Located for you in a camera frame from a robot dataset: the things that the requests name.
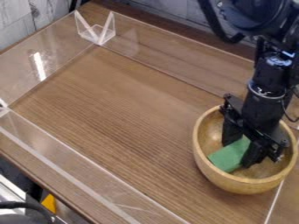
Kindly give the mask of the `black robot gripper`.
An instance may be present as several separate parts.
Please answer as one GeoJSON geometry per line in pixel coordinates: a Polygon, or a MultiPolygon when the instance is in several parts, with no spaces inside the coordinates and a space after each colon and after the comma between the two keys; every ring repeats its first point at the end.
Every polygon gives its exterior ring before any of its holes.
{"type": "Polygon", "coordinates": [[[279,127],[284,98],[284,89],[270,91],[252,80],[247,84],[246,100],[224,94],[224,104],[219,108],[224,117],[222,144],[227,146],[243,136],[248,138],[251,143],[240,161],[244,168],[260,164],[266,158],[276,162],[291,145],[279,127]]]}

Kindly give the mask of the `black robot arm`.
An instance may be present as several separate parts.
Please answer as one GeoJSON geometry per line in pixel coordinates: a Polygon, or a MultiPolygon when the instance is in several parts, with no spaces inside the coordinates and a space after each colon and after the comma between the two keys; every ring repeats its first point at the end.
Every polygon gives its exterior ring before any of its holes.
{"type": "Polygon", "coordinates": [[[219,108],[224,116],[222,144],[250,139],[240,165],[264,159],[278,161],[290,146],[279,123],[287,107],[299,98],[299,1],[198,0],[210,28],[223,42],[256,40],[255,73],[247,82],[247,96],[224,95],[219,108]]]}

